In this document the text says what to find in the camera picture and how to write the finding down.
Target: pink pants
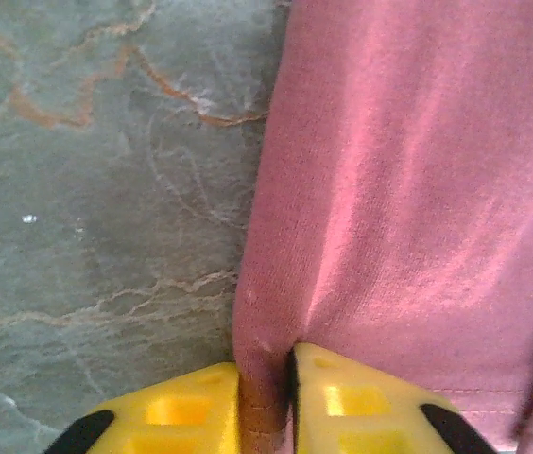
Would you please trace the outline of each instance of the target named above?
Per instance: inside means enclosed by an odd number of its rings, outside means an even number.
[[[246,449],[310,341],[533,454],[533,0],[294,2],[233,330]]]

